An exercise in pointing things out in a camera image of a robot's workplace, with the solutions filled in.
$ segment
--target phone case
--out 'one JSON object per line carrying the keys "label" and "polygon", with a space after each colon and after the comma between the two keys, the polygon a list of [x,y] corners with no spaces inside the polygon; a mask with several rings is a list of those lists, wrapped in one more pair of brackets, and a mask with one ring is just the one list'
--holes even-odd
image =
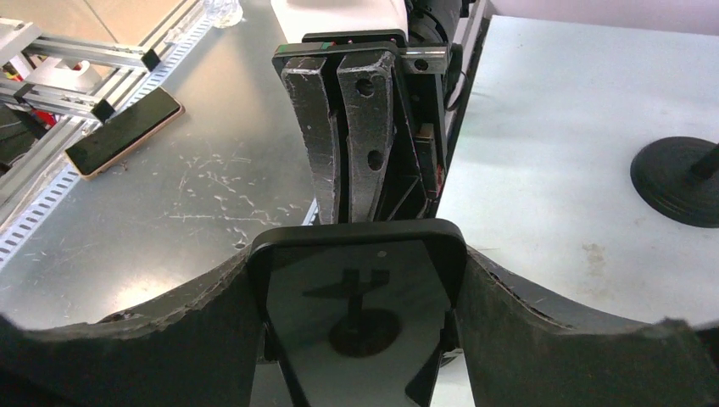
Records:
{"label": "phone case", "polygon": [[70,156],[68,156],[67,153],[65,153],[65,157],[67,157],[68,161],[75,167],[77,172],[80,174],[80,178],[82,178],[85,181],[91,181],[96,176],[99,176],[103,172],[105,172],[107,169],[112,167],[113,165],[117,165],[123,158],[127,157],[130,153],[135,151],[136,148],[140,147],[141,144],[143,144],[146,140],[148,140],[150,137],[152,137],[155,133],[160,131],[163,127],[165,127],[168,123],[170,123],[172,120],[176,119],[178,116],[185,113],[185,107],[180,104],[180,109],[177,110],[176,113],[174,113],[172,116],[168,117],[167,119],[163,120],[162,122],[158,123],[151,131],[148,132],[145,136],[142,136],[139,140],[132,143],[131,145],[127,146],[124,150],[122,150],[121,153],[114,156],[112,159],[108,160],[105,164],[100,166],[97,170],[94,170],[91,174],[82,174],[80,173],[80,170],[77,170],[77,166],[75,163],[70,159]]}

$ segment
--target black rod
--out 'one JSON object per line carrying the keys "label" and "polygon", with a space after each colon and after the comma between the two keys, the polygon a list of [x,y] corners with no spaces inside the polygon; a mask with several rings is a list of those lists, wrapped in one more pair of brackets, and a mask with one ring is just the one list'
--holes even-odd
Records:
{"label": "black rod", "polygon": [[717,144],[707,155],[694,163],[691,173],[703,180],[708,180],[719,170],[719,144]]}

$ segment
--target phone screen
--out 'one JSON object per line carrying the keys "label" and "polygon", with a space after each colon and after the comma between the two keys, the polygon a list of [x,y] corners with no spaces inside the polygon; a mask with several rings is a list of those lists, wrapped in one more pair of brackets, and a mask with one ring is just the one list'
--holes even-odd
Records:
{"label": "phone screen", "polygon": [[267,311],[309,405],[412,405],[449,309],[425,243],[278,248],[271,263]]}
{"label": "phone screen", "polygon": [[90,175],[180,109],[170,94],[157,88],[65,153],[82,175]]}

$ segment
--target cable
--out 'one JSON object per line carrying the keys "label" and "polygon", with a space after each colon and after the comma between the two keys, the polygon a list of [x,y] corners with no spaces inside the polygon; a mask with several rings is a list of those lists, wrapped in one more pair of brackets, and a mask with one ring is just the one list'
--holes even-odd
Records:
{"label": "cable", "polygon": [[12,161],[10,161],[10,164],[8,164],[11,167],[14,167],[16,164],[18,164],[18,161],[20,161],[23,157],[25,157],[27,153],[22,153],[15,157]]}
{"label": "cable", "polygon": [[0,142],[4,142],[4,141],[9,140],[9,139],[11,139],[11,138],[13,138],[13,137],[20,136],[20,135],[22,135],[22,134],[25,134],[26,132],[27,132],[27,130],[23,129],[23,130],[21,130],[21,131],[18,131],[17,133],[0,136]]}
{"label": "cable", "polygon": [[0,125],[0,129],[7,129],[8,127],[12,127],[14,125],[19,125],[20,123],[22,123],[22,121],[16,121],[14,123],[10,123],[9,125]]}
{"label": "cable", "polygon": [[470,87],[469,87],[470,80],[469,80],[469,78],[467,78],[467,74],[462,71],[460,71],[460,74],[462,74],[462,76],[465,77],[465,79],[462,81],[462,87],[460,89],[460,94],[457,95],[457,98],[454,99],[454,102],[452,102],[452,104],[450,104],[449,106],[447,106],[447,108],[444,109],[447,112],[454,112],[460,106],[460,100],[462,100],[462,98],[466,95],[466,93],[470,89]]}

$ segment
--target clear plastic object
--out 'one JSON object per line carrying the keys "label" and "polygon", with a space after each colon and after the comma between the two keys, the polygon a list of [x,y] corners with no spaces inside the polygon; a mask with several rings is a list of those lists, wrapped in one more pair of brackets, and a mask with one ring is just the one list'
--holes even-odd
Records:
{"label": "clear plastic object", "polygon": [[192,28],[192,24],[196,19],[195,13],[190,13],[182,18],[174,27],[167,30],[163,42],[165,44],[177,44],[184,40],[185,33]]}
{"label": "clear plastic object", "polygon": [[217,28],[231,27],[242,20],[240,0],[203,0],[204,12]]}

